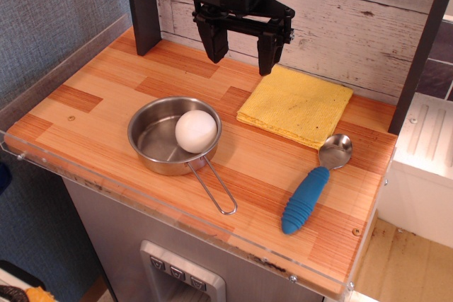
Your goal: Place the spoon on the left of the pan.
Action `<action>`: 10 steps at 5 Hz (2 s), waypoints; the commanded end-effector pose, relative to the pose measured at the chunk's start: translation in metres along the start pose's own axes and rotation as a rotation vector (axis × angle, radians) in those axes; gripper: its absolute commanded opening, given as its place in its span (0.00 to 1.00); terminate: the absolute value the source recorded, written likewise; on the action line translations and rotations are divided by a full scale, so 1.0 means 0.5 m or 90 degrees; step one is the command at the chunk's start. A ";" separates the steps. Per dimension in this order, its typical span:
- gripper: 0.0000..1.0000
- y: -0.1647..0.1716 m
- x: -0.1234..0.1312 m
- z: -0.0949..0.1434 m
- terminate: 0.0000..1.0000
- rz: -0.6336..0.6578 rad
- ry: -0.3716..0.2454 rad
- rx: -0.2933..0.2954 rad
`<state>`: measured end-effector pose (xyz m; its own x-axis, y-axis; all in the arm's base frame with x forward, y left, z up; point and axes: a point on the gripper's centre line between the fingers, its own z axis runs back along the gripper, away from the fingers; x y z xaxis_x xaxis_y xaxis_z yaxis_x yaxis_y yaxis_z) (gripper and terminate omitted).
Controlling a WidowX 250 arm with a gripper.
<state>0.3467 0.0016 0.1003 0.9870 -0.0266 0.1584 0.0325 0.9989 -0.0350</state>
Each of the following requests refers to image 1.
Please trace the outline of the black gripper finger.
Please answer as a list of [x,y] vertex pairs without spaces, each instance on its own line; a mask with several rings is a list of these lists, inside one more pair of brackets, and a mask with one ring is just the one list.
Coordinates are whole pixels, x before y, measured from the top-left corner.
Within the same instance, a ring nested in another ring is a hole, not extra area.
[[227,53],[227,30],[205,21],[197,21],[197,29],[208,58],[218,63]]
[[263,33],[258,37],[258,66],[261,76],[270,74],[273,66],[280,61],[283,45],[284,40],[273,33]]

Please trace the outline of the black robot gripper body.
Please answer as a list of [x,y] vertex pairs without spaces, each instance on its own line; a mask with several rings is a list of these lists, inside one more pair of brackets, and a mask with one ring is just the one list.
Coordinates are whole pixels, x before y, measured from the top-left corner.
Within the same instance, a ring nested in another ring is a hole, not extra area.
[[279,35],[284,43],[294,37],[295,11],[277,0],[193,0],[193,20],[219,28],[259,37],[263,33]]

